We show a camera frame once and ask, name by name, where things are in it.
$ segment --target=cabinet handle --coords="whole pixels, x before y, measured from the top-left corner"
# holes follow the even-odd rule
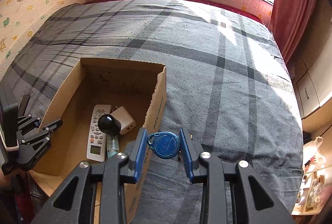
[[[307,99],[309,100],[309,96],[308,96],[307,88],[305,87],[304,90],[305,90],[305,94],[307,95]]]

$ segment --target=red curtain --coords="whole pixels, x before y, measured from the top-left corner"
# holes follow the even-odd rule
[[[316,0],[274,0],[269,30],[285,63],[298,45],[315,3]]]

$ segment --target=rfid key fob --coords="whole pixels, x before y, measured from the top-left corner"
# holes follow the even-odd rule
[[[180,138],[168,131],[151,133],[147,144],[162,159],[174,158],[180,151]]]

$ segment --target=white remote control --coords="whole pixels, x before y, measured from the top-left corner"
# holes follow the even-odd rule
[[[104,114],[109,114],[111,111],[111,105],[97,104],[93,109],[90,129],[89,129],[89,138],[88,138],[88,147],[86,151],[86,158],[96,161],[105,160],[106,152],[106,134],[101,132],[98,128],[98,120]]]

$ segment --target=remote display screen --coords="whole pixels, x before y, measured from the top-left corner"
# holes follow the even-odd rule
[[[90,153],[91,154],[100,155],[101,149],[102,148],[100,146],[91,145],[91,147],[90,147]]]

